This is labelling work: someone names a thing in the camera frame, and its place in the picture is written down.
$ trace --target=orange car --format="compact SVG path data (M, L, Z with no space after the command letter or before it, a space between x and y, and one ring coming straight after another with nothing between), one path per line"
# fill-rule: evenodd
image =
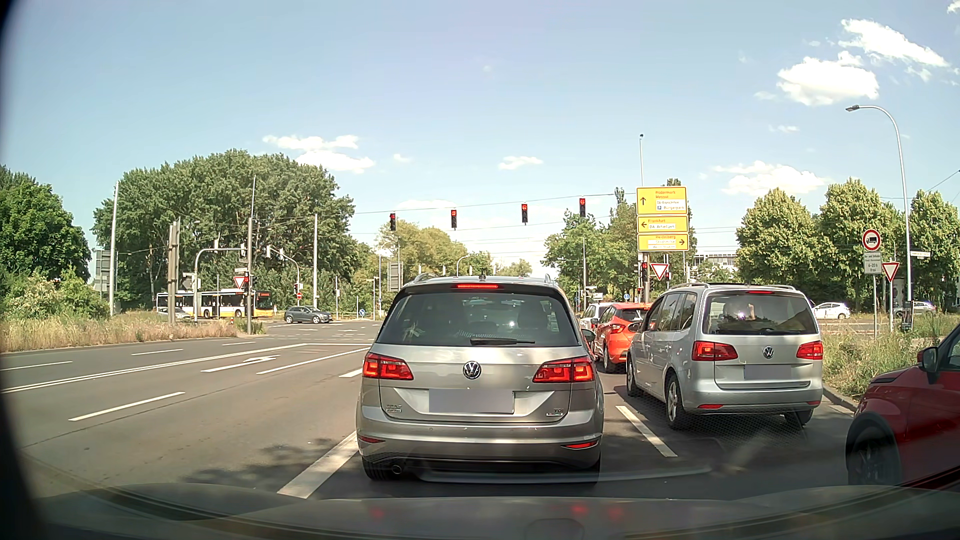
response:
M605 373L623 369L630 342L634 338L634 332L628 331L627 326L643 320L648 310L649 303L618 302L604 312L595 329L597 336L593 340L593 358L603 364Z

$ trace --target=yellow direction sign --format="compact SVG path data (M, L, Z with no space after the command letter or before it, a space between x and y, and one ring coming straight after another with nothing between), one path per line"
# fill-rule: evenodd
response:
M690 249L687 233L644 233L636 236L638 251L686 251Z
M686 186L638 187L636 215L686 215Z
M636 217L637 233L686 233L689 231L685 215L639 215Z

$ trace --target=side mirror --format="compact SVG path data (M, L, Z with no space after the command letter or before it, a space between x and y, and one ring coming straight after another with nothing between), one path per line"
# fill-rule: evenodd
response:
M937 348L927 347L917 353L917 360L920 363L920 369L927 373L937 372Z

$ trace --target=red car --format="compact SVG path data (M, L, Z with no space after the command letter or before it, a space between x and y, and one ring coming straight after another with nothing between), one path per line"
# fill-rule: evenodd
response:
M847 432L847 475L927 488L960 480L960 326L915 365L871 381Z
M604 311L593 340L593 358L602 363L604 373L622 371L627 362L627 351L634 333L627 330L630 323L642 321L650 304L617 302Z

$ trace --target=vw logo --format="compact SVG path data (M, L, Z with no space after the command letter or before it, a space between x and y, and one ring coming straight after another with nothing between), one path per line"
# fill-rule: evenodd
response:
M480 372L483 371L480 368L480 362L474 362L473 360L464 364L464 377L467 379L476 379L480 377Z

